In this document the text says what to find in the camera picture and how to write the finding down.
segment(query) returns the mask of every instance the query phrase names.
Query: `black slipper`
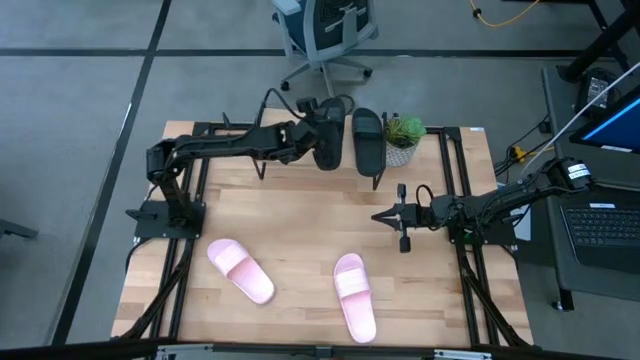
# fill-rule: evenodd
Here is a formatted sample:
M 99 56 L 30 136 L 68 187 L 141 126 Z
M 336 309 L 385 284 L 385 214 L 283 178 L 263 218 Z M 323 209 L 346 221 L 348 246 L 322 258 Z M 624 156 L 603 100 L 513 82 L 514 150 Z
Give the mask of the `black slipper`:
M 387 162 L 382 121 L 369 109 L 356 109 L 351 129 L 358 172 L 367 177 L 379 175 Z
M 314 116 L 319 144 L 313 152 L 316 165 L 321 170 L 335 170 L 342 161 L 342 139 L 344 138 L 344 103 L 339 98 L 325 100 Z

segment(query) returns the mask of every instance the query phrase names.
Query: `pink slide sandal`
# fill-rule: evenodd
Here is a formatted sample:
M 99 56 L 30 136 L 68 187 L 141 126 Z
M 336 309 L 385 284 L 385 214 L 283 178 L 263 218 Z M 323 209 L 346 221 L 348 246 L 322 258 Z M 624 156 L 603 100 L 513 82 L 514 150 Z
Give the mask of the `pink slide sandal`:
M 271 300 L 275 287 L 247 249 L 231 239 L 212 242 L 207 248 L 209 260 L 220 272 L 256 304 Z
M 376 320 L 362 258 L 357 254 L 341 257 L 333 271 L 333 281 L 351 337 L 360 344 L 372 341 L 376 337 Z

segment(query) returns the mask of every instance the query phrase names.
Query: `white cable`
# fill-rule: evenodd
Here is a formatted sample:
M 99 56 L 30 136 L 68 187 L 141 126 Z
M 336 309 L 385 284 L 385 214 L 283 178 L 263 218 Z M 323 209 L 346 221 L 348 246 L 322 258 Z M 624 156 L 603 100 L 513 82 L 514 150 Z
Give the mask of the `white cable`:
M 611 90 L 611 88 L 613 88 L 614 86 L 616 86 L 617 83 L 619 83 L 622 79 L 624 79 L 625 77 L 627 77 L 627 75 L 631 74 L 633 72 L 633 70 L 635 70 L 636 68 L 638 68 L 640 66 L 640 62 L 635 64 L 631 69 L 629 69 L 629 71 L 627 71 L 626 73 L 622 74 L 622 76 L 620 76 L 619 78 L 616 79 L 616 81 L 612 82 L 611 85 L 607 86 L 606 89 L 602 90 L 602 92 L 600 92 L 600 94 L 598 94 L 598 96 L 596 96 L 595 98 L 593 98 L 593 100 L 591 100 L 591 102 L 589 102 L 585 107 L 583 107 L 580 111 L 578 111 L 578 113 L 576 114 L 576 116 L 573 117 L 573 119 L 571 119 L 571 121 L 569 121 L 569 123 L 567 125 L 565 125 L 562 130 L 558 131 L 558 133 L 556 134 L 556 136 L 554 136 L 551 140 L 549 140 L 549 142 L 540 150 L 538 151 L 538 153 L 536 154 L 536 156 L 533 157 L 533 159 L 529 160 L 529 162 L 527 163 L 527 165 L 524 166 L 524 169 L 522 169 L 522 172 L 520 172 L 520 176 L 524 175 L 524 172 L 527 170 L 527 168 L 529 167 L 529 165 L 531 165 L 534 161 L 536 161 L 536 159 L 542 155 L 542 153 L 547 150 L 547 148 L 549 146 L 551 146 L 551 144 L 553 144 L 556 140 L 558 140 L 558 138 L 560 136 L 562 136 L 562 133 L 565 132 L 565 130 L 567 130 L 569 128 L 569 126 L 571 126 L 571 124 L 573 124 L 579 117 L 580 115 L 582 115 L 583 112 L 585 112 L 589 107 L 591 107 L 591 105 L 593 105 L 593 103 L 595 103 L 598 99 L 600 99 L 600 97 L 602 97 L 602 95 L 606 94 L 609 90 Z

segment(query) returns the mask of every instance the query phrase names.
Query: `laptop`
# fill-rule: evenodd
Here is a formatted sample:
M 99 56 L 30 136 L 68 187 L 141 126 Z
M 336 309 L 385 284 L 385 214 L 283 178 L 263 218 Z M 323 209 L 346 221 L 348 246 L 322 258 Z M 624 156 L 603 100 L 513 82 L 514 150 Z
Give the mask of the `laptop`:
M 637 171 L 640 87 L 620 99 L 601 119 L 575 131 L 570 141 L 624 154 L 608 167 L 617 172 Z M 562 216 L 576 260 L 586 266 L 640 274 L 640 188 L 621 190 L 607 186 L 606 181 L 598 183 L 602 187 L 562 201 Z

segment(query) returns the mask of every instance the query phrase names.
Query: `wooden tabletop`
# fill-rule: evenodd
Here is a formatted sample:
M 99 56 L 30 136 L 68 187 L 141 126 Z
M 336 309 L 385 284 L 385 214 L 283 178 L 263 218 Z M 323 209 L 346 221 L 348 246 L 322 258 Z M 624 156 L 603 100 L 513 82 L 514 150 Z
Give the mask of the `wooden tabletop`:
M 263 123 L 291 118 L 287 111 L 269 109 Z M 205 229 L 195 245 L 180 340 L 356 345 L 332 278 L 336 261 L 355 252 L 365 262 L 373 291 L 378 333 L 371 345 L 469 346 L 460 273 L 446 230 L 412 230 L 412 251 L 401 254 L 398 233 L 370 219 L 394 204 L 398 183 L 407 184 L 407 202 L 415 201 L 420 184 L 436 195 L 446 193 L 437 136 L 425 136 L 407 166 L 387 168 L 374 192 L 371 178 L 356 171 L 350 117 L 346 121 L 342 162 L 335 171 L 320 171 L 309 153 L 287 166 L 268 163 L 260 181 L 248 158 L 211 160 Z M 164 136 L 191 134 L 193 125 L 169 121 Z M 486 134 L 472 128 L 461 132 L 472 192 L 495 189 Z M 450 153 L 460 192 L 452 144 Z M 207 246 L 219 238 L 238 240 L 258 261 L 276 286 L 271 302 L 254 304 L 210 263 Z M 132 257 L 113 335 L 128 330 L 157 293 L 166 249 L 167 240 L 152 240 Z M 495 303 L 531 341 L 513 260 L 497 246 L 485 246 L 484 254 Z M 161 335 L 168 332 L 172 303 L 169 299 L 165 307 Z M 476 299 L 487 342 L 481 309 Z

